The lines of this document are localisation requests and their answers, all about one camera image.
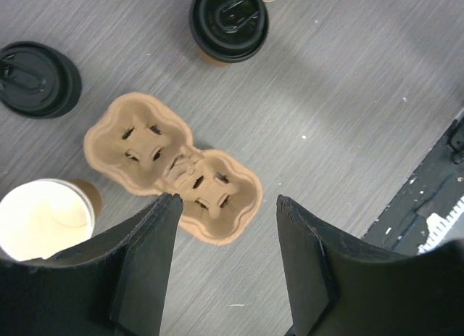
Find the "brown pulp cup carrier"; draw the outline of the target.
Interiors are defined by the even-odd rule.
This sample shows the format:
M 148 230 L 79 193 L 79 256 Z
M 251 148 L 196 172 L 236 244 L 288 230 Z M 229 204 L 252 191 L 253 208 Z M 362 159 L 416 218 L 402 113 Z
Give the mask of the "brown pulp cup carrier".
M 189 126 L 157 98 L 131 92 L 113 101 L 86 133 L 96 171 L 138 196 L 179 194 L 179 225 L 197 239 L 227 245 L 257 215 L 257 175 L 218 149 L 194 146 Z

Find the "stack of black lids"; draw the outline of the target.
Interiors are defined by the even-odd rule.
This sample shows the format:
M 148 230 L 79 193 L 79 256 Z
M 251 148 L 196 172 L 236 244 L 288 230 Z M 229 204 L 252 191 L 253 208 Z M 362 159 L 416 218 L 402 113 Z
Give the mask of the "stack of black lids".
M 80 99 L 75 63 L 50 46 L 18 41 L 1 49 L 1 102 L 28 118 L 58 118 Z

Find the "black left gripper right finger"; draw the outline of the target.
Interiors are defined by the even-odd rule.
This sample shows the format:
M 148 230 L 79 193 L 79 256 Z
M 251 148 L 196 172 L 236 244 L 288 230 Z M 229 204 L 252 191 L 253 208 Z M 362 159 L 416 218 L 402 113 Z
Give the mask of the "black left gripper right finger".
M 463 241 L 407 256 L 362 241 L 279 196 L 290 335 L 461 335 Z

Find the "black coffee lid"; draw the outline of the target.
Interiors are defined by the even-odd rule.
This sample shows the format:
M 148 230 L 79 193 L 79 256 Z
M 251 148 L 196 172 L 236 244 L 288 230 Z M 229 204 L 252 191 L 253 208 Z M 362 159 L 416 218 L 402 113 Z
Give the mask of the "black coffee lid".
M 268 36 L 269 16 L 263 0 L 192 0 L 189 27 L 198 47 L 236 64 L 261 50 Z

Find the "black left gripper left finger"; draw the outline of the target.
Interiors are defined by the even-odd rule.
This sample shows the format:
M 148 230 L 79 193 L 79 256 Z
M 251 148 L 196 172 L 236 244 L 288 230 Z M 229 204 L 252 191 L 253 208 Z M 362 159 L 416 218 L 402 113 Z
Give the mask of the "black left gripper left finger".
M 182 211 L 164 193 L 50 259 L 2 259 L 1 333 L 158 335 Z

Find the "stacked brown paper cups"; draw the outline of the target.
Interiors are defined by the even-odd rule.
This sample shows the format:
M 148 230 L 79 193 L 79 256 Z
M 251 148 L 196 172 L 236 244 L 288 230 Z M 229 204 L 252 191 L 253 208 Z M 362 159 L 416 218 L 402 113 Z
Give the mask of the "stacked brown paper cups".
M 102 210 L 97 188 L 81 179 L 38 179 L 1 200 L 1 249 L 15 261 L 49 259 L 89 240 Z

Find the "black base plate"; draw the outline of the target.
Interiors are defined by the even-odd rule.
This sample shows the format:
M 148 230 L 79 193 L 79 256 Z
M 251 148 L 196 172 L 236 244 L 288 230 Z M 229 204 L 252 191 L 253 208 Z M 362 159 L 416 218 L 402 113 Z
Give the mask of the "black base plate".
M 418 255 L 428 237 L 426 219 L 445 217 L 463 197 L 463 112 L 430 149 L 363 240 L 404 255 Z

